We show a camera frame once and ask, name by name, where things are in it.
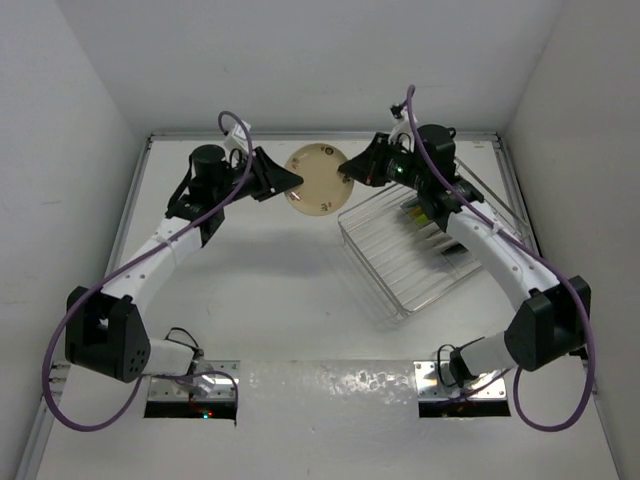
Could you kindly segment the right aluminium frame rail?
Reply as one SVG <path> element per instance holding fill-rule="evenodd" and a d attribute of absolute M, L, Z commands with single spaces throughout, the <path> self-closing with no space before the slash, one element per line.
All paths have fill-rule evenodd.
<path fill-rule="evenodd" d="M 506 191 L 505 203 L 511 209 L 511 213 L 508 214 L 509 221 L 512 223 L 513 229 L 518 232 L 521 241 L 536 254 L 541 255 L 506 141 L 499 134 L 496 134 L 495 137 L 494 151 Z"/>

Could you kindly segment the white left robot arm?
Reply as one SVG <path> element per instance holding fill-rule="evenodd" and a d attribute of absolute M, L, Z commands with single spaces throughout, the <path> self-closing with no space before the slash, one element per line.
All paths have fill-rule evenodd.
<path fill-rule="evenodd" d="M 225 205 L 247 196 L 265 201 L 302 183 L 260 147 L 237 161 L 218 145 L 193 150 L 164 217 L 130 265 L 95 290 L 78 287 L 69 295 L 66 359 L 124 383 L 143 375 L 188 375 L 195 348 L 149 337 L 144 324 L 149 304 L 177 267 L 213 237 L 225 219 Z"/>

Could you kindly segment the back aluminium frame rail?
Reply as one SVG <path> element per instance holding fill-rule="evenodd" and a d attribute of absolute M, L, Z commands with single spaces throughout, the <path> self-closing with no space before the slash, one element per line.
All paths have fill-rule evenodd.
<path fill-rule="evenodd" d="M 294 131 L 294 132 L 254 132 L 252 137 L 258 140 L 275 140 L 275 139 L 303 139 L 303 138 L 332 138 L 332 139 L 356 139 L 366 140 L 371 139 L 375 134 L 375 131 Z M 187 141 L 187 140 L 221 140 L 223 138 L 222 133 L 216 133 L 213 131 L 185 131 L 185 132 L 154 132 L 149 135 L 149 138 L 153 141 Z M 480 140 L 480 141 L 497 141 L 500 139 L 500 135 L 497 132 L 492 131 L 464 131 L 458 130 L 456 135 L 457 140 Z"/>

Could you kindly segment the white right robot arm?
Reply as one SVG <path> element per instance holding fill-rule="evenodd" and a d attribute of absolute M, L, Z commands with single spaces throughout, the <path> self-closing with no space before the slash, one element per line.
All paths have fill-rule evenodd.
<path fill-rule="evenodd" d="M 515 310 L 505 331 L 454 348 L 446 378 L 463 387 L 495 370 L 535 371 L 582 348 L 591 291 L 579 276 L 562 283 L 521 242 L 473 184 L 456 172 L 456 132 L 422 125 L 413 149 L 377 133 L 339 172 L 363 185 L 395 182 L 414 190 L 427 218 L 473 254 L 504 291 Z"/>

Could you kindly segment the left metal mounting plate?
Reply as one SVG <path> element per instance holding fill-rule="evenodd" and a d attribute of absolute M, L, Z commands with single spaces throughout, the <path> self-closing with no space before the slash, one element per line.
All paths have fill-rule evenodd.
<path fill-rule="evenodd" d="M 239 360 L 201 359 L 181 376 L 153 377 L 147 392 L 152 402 L 233 401 L 240 383 Z"/>

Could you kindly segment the white plate with red rim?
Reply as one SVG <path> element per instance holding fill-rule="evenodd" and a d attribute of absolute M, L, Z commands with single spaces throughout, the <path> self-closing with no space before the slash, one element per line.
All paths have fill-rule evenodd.
<path fill-rule="evenodd" d="M 444 245 L 449 244 L 453 239 L 440 230 L 434 231 L 431 235 L 425 238 L 429 248 L 442 248 Z"/>

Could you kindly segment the black plate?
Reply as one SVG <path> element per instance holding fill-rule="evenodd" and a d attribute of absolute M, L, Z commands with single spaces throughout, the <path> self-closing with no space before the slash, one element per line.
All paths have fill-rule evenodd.
<path fill-rule="evenodd" d="M 455 244 L 452 244 L 451 246 L 444 248 L 441 251 L 441 254 L 445 257 L 455 257 L 455 256 L 463 255 L 467 252 L 468 250 L 462 244 L 455 243 Z"/>

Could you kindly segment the metal mounting plate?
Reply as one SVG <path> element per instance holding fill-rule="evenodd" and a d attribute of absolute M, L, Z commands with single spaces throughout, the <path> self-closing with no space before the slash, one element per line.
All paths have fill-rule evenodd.
<path fill-rule="evenodd" d="M 147 392 L 152 402 L 233 401 L 240 383 L 239 360 L 201 359 L 181 376 L 153 377 Z"/>
<path fill-rule="evenodd" d="M 430 359 L 414 363 L 417 395 L 423 402 L 506 401 L 506 374 L 507 371 L 495 370 L 458 387 L 449 371 L 448 360 Z"/>

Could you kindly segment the beige plate with characters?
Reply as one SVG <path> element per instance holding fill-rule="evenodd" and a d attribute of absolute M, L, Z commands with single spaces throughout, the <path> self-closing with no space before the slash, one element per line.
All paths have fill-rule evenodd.
<path fill-rule="evenodd" d="M 326 216 L 341 209 L 351 197 L 354 181 L 339 171 L 347 161 L 337 147 L 312 143 L 296 150 L 285 168 L 303 183 L 285 194 L 289 204 L 309 216 Z"/>

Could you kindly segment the left aluminium frame rail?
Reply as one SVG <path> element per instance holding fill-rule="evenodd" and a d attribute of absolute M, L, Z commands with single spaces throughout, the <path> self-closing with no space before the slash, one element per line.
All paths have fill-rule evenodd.
<path fill-rule="evenodd" d="M 139 186 L 146 167 L 149 152 L 153 145 L 152 137 L 153 135 L 150 134 L 144 139 L 143 146 L 141 147 L 136 161 L 133 179 L 129 187 L 113 247 L 107 263 L 107 273 L 110 273 L 115 269 L 117 262 L 122 256 L 124 242 L 129 229 L 129 221 L 137 200 Z M 48 386 L 52 390 L 52 398 L 56 406 L 59 405 L 61 400 L 65 382 L 67 381 L 71 368 L 71 364 L 62 357 L 62 351 L 57 352 L 57 355 L 58 358 L 53 357 L 49 362 L 50 376 L 48 380 Z M 42 397 L 15 475 L 15 479 L 35 479 L 37 477 L 46 450 L 46 445 L 55 423 L 56 419 L 47 405 L 45 397 Z"/>

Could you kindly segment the lime green plate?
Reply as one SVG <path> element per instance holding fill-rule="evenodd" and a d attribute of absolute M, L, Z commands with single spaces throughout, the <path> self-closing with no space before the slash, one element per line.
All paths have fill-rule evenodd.
<path fill-rule="evenodd" d="M 426 225 L 428 225 L 431 222 L 431 220 L 424 214 L 416 217 L 414 219 L 414 224 L 419 228 L 424 228 Z"/>

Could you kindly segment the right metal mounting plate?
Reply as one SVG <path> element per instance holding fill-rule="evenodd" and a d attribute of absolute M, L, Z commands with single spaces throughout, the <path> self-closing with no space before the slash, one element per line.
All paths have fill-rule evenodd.
<path fill-rule="evenodd" d="M 458 387 L 449 371 L 448 360 L 430 359 L 414 363 L 417 395 L 423 402 L 506 401 L 506 374 L 507 371 L 495 370 Z"/>

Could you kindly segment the aluminium frame rail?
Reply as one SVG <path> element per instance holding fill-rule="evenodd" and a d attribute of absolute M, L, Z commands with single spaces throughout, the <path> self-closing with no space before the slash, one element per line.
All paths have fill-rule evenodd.
<path fill-rule="evenodd" d="M 153 145 L 152 137 L 153 135 L 150 134 L 144 139 L 143 146 L 141 147 L 136 161 L 133 179 L 129 187 L 113 247 L 107 263 L 107 273 L 110 273 L 115 269 L 117 262 L 122 256 L 124 242 L 129 229 L 129 221 L 137 200 L 139 186 L 146 167 L 149 152 Z M 65 382 L 67 381 L 71 368 L 71 364 L 62 357 L 62 351 L 57 352 L 57 355 L 58 358 L 53 357 L 49 362 L 50 376 L 48 380 L 48 386 L 52 390 L 52 398 L 56 406 L 59 405 L 61 400 Z M 15 479 L 35 479 L 37 477 L 46 450 L 46 445 L 55 423 L 56 419 L 47 405 L 45 397 L 42 397 L 15 475 Z"/>
<path fill-rule="evenodd" d="M 511 213 L 508 214 L 509 221 L 512 223 L 513 229 L 518 232 L 521 241 L 536 254 L 541 255 L 506 141 L 499 134 L 496 134 L 495 137 L 494 151 L 506 191 L 505 203 L 511 209 Z"/>
<path fill-rule="evenodd" d="M 303 138 L 332 138 L 332 139 L 356 139 L 366 140 L 371 139 L 375 134 L 375 131 L 294 131 L 294 132 L 254 132 L 252 137 L 258 140 L 275 140 L 275 139 L 303 139 Z M 153 141 L 187 141 L 187 140 L 221 140 L 223 138 L 222 133 L 216 133 L 213 131 L 185 131 L 185 132 L 154 132 L 149 135 L 149 138 Z M 497 141 L 500 139 L 500 135 L 497 132 L 492 131 L 464 131 L 458 130 L 456 135 L 457 140 L 480 140 L 480 141 Z"/>

